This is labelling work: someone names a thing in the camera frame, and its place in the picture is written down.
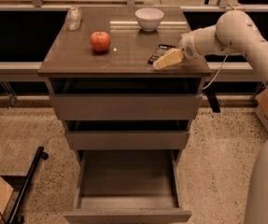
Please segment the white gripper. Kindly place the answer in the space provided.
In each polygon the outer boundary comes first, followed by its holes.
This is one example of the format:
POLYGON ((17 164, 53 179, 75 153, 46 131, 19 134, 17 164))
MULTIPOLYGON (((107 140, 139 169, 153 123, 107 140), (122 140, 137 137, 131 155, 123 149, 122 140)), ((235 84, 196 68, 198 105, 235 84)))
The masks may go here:
POLYGON ((199 52, 195 45, 195 36, 195 32, 182 34, 178 44, 179 49, 169 49, 153 63, 153 67, 155 69, 163 69, 164 67, 180 63, 183 55, 189 60, 198 58, 199 52))

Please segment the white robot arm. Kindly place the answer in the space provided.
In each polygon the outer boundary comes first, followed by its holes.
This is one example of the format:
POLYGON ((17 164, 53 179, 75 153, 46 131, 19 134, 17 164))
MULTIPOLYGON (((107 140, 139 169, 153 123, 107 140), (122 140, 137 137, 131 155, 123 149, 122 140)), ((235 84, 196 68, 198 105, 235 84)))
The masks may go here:
MULTIPOLYGON (((153 67, 165 67, 205 55, 242 55, 255 76, 268 90, 268 41, 242 10, 222 14, 216 24, 181 36, 176 49, 169 49, 153 67)), ((255 161, 247 195, 244 224, 268 224, 268 139, 255 161)))

